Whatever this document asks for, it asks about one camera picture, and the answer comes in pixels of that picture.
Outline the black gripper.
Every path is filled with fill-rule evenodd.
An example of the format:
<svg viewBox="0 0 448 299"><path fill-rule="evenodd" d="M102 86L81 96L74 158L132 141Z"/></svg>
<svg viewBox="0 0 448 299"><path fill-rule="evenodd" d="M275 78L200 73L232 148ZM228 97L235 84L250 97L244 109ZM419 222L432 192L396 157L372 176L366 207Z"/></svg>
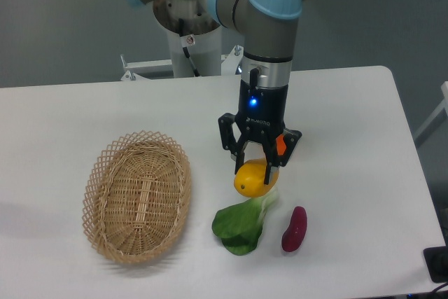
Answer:
<svg viewBox="0 0 448 299"><path fill-rule="evenodd" d="M271 183L280 167L288 164L302 133L285 128L287 94L287 85L251 90L248 83L240 83L237 115L224 113L218 118L222 147L235 161L235 174L244 164L247 141L262 143L266 159L265 185ZM239 141L233 132L235 123L241 131Z"/></svg>

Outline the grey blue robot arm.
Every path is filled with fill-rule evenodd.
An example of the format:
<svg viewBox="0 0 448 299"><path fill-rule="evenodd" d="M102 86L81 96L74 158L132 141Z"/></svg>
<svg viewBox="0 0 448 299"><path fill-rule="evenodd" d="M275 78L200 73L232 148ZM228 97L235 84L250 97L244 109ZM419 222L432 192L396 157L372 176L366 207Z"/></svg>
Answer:
<svg viewBox="0 0 448 299"><path fill-rule="evenodd" d="M166 31L175 77L213 76L221 72L221 29L244 37L236 114L219 120L222 146L236 167L244 164L250 142L265 154L264 182L285 166L300 132L284 124L288 83L298 21L305 0L127 0L151 4Z"/></svg>

